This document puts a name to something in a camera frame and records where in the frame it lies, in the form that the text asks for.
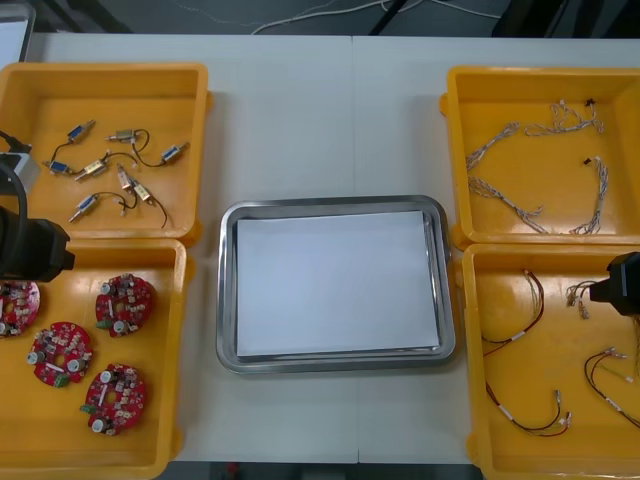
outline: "white table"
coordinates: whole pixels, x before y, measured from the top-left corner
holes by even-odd
[[[640,42],[35,35],[31,60],[201,62],[216,106],[183,332],[180,460],[464,463],[464,355],[446,368],[241,377],[215,354],[216,231],[241,200],[427,194],[455,222],[438,98],[457,64],[637,66]]]

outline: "floor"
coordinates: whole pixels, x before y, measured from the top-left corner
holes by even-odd
[[[50,28],[68,31],[67,24],[43,3],[31,0]],[[103,30],[91,19],[57,0],[85,32]],[[134,33],[162,34],[251,34],[257,28],[311,13],[352,9],[372,0],[101,0],[101,4]],[[409,0],[416,6],[393,19],[384,31],[392,36],[489,37],[496,23],[490,18],[452,8],[499,16],[509,0]],[[599,36],[621,8],[624,0],[608,0],[594,36]],[[555,37],[568,37],[578,7],[570,0]],[[383,15],[379,4],[358,11],[292,21],[265,28],[273,35],[366,35]],[[224,463],[174,462],[159,477],[162,480],[479,480],[482,474],[470,465],[286,465],[242,464],[232,477]]]

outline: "stainless steel tray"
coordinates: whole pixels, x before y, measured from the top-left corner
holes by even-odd
[[[429,276],[439,345],[435,347],[305,353],[237,355],[237,222],[243,219],[290,219],[394,212],[422,212]],[[447,222],[438,202],[426,196],[349,197],[243,202],[225,213],[220,231],[216,349],[222,364],[235,373],[293,373],[425,367],[446,363],[455,349],[451,311]]]

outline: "white cable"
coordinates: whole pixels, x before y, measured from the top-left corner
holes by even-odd
[[[200,14],[204,15],[205,17],[207,17],[209,20],[211,20],[214,23],[220,23],[220,24],[223,24],[223,25],[238,25],[240,27],[254,27],[256,25],[262,25],[262,22],[240,23],[240,22],[233,22],[231,20],[220,20],[219,18],[216,18],[213,15],[211,15],[209,12],[206,12],[206,11],[202,10],[201,8],[190,7],[189,5],[184,5],[183,3],[180,3],[179,0],[170,0],[170,2],[173,3],[176,7],[182,8],[183,10],[186,10],[187,12],[200,13]]]
[[[330,12],[310,13],[308,15],[299,15],[296,17],[285,18],[284,20],[276,20],[275,22],[265,23],[264,25],[256,28],[253,32],[251,32],[251,35],[257,35],[261,31],[266,30],[267,28],[277,27],[278,25],[284,25],[286,23],[297,22],[299,20],[306,20],[308,18],[325,17],[329,15],[342,15],[345,13],[352,13],[352,12],[357,12],[359,10],[364,10],[366,8],[377,7],[378,5],[380,5],[381,1],[382,0],[377,0],[375,2],[365,3],[364,5],[359,5],[353,8],[346,8],[344,10],[332,10]]]
[[[386,12],[387,11],[387,7],[385,6],[385,2],[389,2],[390,0],[378,0],[376,2],[370,2],[370,3],[365,3],[363,5],[359,5],[357,7],[353,7],[353,8],[346,8],[344,10],[332,10],[329,12],[317,12],[317,13],[310,13],[310,14],[298,14],[294,17],[291,18],[286,18],[284,20],[277,20],[275,22],[270,22],[270,23],[265,23],[264,25],[256,28],[253,32],[251,32],[251,35],[257,35],[258,33],[262,32],[263,30],[266,30],[268,28],[272,28],[272,27],[277,27],[278,25],[285,25],[287,23],[293,23],[293,22],[297,22],[299,20],[306,20],[309,18],[315,18],[315,17],[325,17],[325,16],[330,16],[330,15],[343,15],[346,13],[352,13],[352,12],[358,12],[360,10],[365,10],[367,8],[371,8],[371,7],[376,7],[376,6],[380,6],[382,7],[382,9]],[[461,12],[466,12],[466,13],[470,13],[472,15],[478,15],[480,17],[486,17],[486,18],[496,18],[496,19],[500,19],[500,15],[491,15],[489,13],[483,13],[483,12],[477,12],[475,10],[470,10],[468,8],[464,8],[464,7],[460,7],[458,5],[453,5],[452,3],[448,3],[448,2],[443,2],[441,0],[428,0],[431,3],[436,3],[438,5],[442,5],[444,7],[450,7],[450,8],[455,8],[456,10],[460,10]],[[420,5],[421,3],[423,3],[424,0],[417,0],[415,3],[411,4],[411,5],[407,5],[403,8],[401,8],[399,10],[398,13],[401,12],[406,12],[407,10],[417,7],[418,5]]]

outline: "yellow bin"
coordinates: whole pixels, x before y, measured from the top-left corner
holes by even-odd
[[[154,478],[181,448],[178,368],[185,281],[193,268],[177,240],[75,240],[70,250],[75,268],[39,285],[35,323],[1,341],[0,478]],[[151,282],[157,303],[140,332],[113,339],[95,328],[95,300],[102,283],[123,272]],[[34,335],[60,321],[87,331],[94,358],[82,382],[56,389],[39,382],[25,358]],[[92,379],[112,362],[140,369],[149,389],[140,422],[117,437],[93,433],[80,411]]]
[[[604,132],[529,137],[528,124],[550,125],[550,106],[565,100],[583,117],[596,101]],[[640,70],[580,68],[456,67],[449,72],[441,110],[447,116],[459,225],[453,239],[471,243],[636,244],[640,243]],[[520,208],[543,206],[536,222],[548,234],[523,223],[500,200],[471,194],[465,158],[509,122],[520,131],[493,145],[471,174],[498,189]],[[586,158],[600,156],[609,168],[601,229],[568,233],[595,211],[598,175]]]
[[[29,215],[62,225],[72,238],[178,238],[195,243],[201,226],[196,218],[205,119],[212,106],[207,69],[194,63],[162,64],[56,64],[20,63],[0,73],[0,130],[33,145],[33,158],[42,172],[29,194]],[[146,129],[151,134],[143,160],[157,164],[172,145],[189,142],[184,155],[160,167],[140,165],[124,156],[109,160],[107,171],[76,182],[49,175],[41,164],[67,141],[76,125],[95,120],[77,145],[61,148],[56,160],[80,170],[102,157],[107,149],[131,153],[129,144],[107,142],[116,130]],[[96,192],[123,194],[116,163],[139,180],[165,207],[142,204],[126,216],[105,198],[91,214],[68,223],[76,205]]]
[[[565,290],[584,280],[608,278],[607,265],[634,246],[483,245],[462,259],[472,434],[467,451],[489,480],[550,478],[638,478],[640,430],[588,386],[583,368],[591,355],[615,346],[629,354],[613,363],[633,376],[636,351],[633,320],[609,304],[586,300],[591,318],[568,307]],[[531,321],[531,288],[523,269],[544,288],[544,314],[527,334],[483,357],[486,338],[509,338]],[[640,416],[637,386],[608,372],[597,384],[632,415]],[[572,413],[567,432],[541,438],[519,430],[492,403],[495,395],[513,417],[543,425],[555,414],[553,390],[562,393],[563,412]]]

